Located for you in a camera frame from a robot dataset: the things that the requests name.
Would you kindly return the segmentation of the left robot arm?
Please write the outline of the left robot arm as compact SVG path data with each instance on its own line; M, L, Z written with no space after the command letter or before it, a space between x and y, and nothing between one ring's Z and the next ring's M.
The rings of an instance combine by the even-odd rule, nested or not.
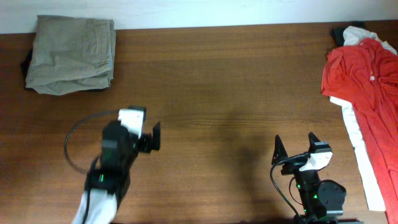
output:
M101 154L91 163L73 223L111 223L126 195L131 166L140 152L160 149L160 123L151 134L130 133L120 121L102 132Z

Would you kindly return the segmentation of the khaki beige trousers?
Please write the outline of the khaki beige trousers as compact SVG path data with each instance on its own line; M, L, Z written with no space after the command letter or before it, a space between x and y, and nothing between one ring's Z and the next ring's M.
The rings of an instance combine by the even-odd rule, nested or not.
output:
M115 53L111 19L38 16L25 87L56 96L108 89Z

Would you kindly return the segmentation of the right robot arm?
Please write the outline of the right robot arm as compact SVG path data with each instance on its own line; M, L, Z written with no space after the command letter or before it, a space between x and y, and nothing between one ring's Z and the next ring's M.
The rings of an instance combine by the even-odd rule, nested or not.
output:
M280 136L275 137L270 179L280 196L294 211L294 223L338 223L343 214L346 189L333 180L321 180L318 171L324 169L333 155L330 145L319 140L312 132L308 134L308 151L289 157ZM289 202L277 186L273 171L281 166L282 175L293 175L296 181L304 214Z

